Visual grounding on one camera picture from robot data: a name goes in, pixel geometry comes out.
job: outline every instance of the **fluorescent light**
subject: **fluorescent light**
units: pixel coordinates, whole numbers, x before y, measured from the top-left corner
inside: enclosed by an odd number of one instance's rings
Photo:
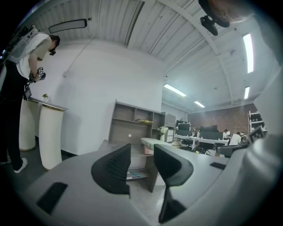
[[[244,99],[248,99],[248,97],[249,97],[249,87],[246,87]]]
[[[175,92],[175,93],[181,95],[182,97],[185,97],[185,96],[186,96],[185,93],[182,93],[180,90],[177,90],[177,89],[175,89],[174,87],[172,87],[172,86],[170,86],[170,85],[168,85],[168,84],[164,85],[164,87],[167,88],[167,89],[169,89],[169,90],[172,90],[173,92]]]
[[[252,36],[247,34],[243,37],[246,52],[247,52],[247,61],[248,61],[248,73],[253,72],[253,49],[252,49]]]
[[[55,24],[53,26],[50,26],[48,29],[49,32],[52,34],[62,30],[85,28],[87,25],[88,25],[87,19],[76,19],[76,20],[70,20],[67,22]]]
[[[195,101],[195,103],[196,103],[197,105],[201,106],[202,108],[205,108],[205,106],[203,106],[200,102]]]

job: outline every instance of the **tiled floor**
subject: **tiled floor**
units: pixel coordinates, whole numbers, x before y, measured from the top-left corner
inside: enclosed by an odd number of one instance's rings
[[[19,194],[47,172],[41,163],[38,143],[36,149],[27,152],[22,151],[21,157],[26,158],[28,161],[27,167],[21,173],[14,173],[11,164],[3,166],[13,188]],[[143,179],[128,181],[127,184],[130,186],[130,199],[133,206],[148,219],[152,226],[158,225],[158,215],[163,203],[164,190],[154,193],[149,192]]]

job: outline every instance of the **shelving unit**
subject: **shelving unit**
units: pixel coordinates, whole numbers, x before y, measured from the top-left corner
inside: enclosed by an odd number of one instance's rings
[[[153,124],[144,124],[137,122],[137,119],[153,121]],[[145,168],[130,168],[127,174],[127,180],[143,179],[147,184],[149,191],[153,192],[158,171],[153,164],[153,155],[144,154],[144,146],[141,144],[141,138],[159,138],[158,127],[164,125],[165,113],[140,108],[116,101],[111,119],[108,140],[105,140],[100,148],[106,148],[107,145],[131,144],[131,157],[146,158]]]
[[[264,121],[262,120],[259,112],[248,113],[249,133],[258,126],[261,126],[263,132],[267,132]]]

